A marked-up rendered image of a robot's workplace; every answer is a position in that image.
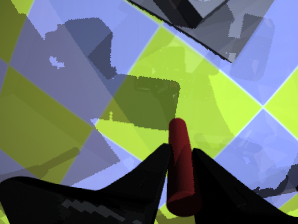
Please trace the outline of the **dark red peg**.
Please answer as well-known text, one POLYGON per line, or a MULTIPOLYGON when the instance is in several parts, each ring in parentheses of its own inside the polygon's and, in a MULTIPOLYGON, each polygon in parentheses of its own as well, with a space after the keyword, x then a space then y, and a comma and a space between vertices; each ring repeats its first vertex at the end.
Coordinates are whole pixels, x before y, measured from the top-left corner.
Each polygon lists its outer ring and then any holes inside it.
POLYGON ((180 217, 196 216, 204 201, 200 192, 186 121, 181 117, 169 123, 170 161, 166 209, 180 217))

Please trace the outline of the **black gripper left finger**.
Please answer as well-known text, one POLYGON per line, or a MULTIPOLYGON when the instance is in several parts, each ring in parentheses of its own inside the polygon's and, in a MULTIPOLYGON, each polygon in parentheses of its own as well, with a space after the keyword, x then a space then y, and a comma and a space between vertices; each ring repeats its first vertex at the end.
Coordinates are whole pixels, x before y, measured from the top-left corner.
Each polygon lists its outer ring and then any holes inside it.
POLYGON ((13 176, 0 183, 0 201, 9 224, 154 224, 169 161, 164 143, 102 189, 13 176))

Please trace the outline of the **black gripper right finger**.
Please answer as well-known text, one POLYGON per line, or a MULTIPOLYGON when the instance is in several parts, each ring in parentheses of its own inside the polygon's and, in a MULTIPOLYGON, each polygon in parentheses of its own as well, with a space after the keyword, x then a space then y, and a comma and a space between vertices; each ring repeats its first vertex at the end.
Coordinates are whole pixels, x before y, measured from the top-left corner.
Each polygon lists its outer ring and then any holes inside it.
POLYGON ((265 198, 243 185, 202 149, 192 149, 204 205, 196 224, 298 224, 265 198))

